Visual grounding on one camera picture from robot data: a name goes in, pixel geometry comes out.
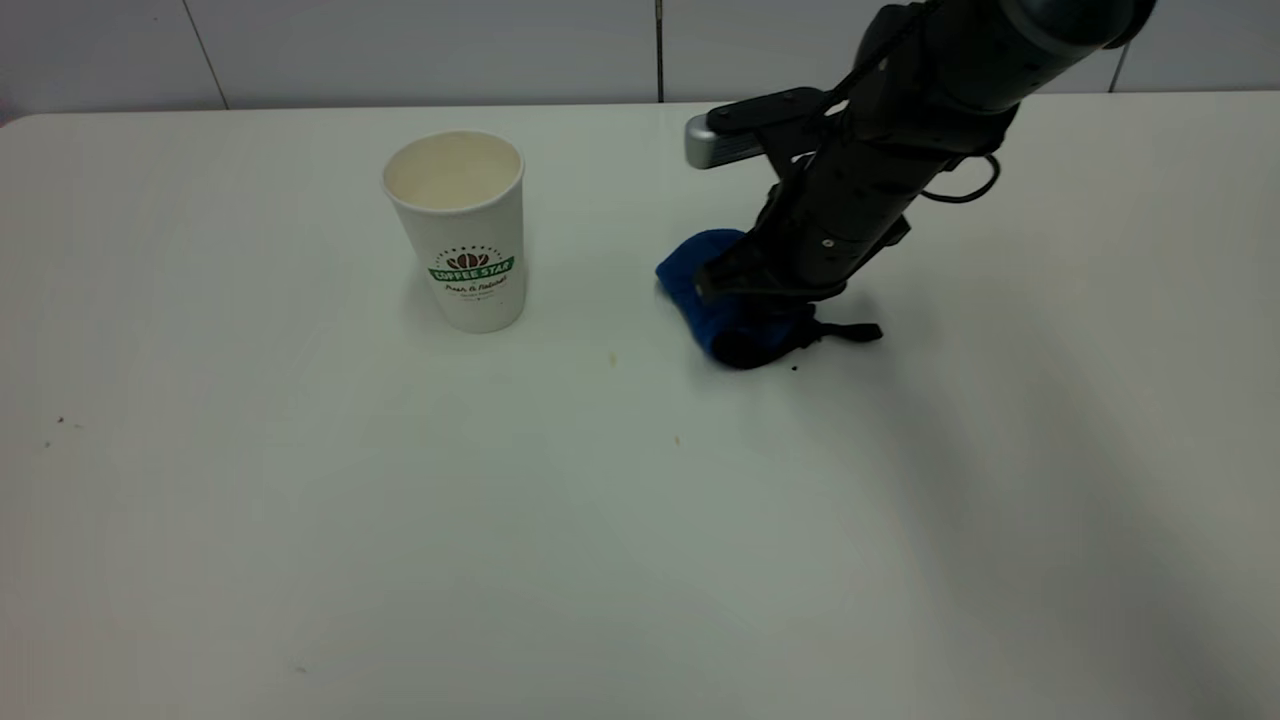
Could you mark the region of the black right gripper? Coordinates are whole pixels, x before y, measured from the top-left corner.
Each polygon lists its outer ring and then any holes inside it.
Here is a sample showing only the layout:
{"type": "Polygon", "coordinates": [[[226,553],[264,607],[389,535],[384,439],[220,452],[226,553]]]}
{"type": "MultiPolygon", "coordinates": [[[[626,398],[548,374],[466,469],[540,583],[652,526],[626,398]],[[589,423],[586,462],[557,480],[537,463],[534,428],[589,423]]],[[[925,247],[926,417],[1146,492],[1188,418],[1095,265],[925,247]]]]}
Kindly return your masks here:
{"type": "Polygon", "coordinates": [[[827,299],[943,169],[941,151],[832,140],[781,179],[754,225],[694,277],[713,299],[827,299]]]}

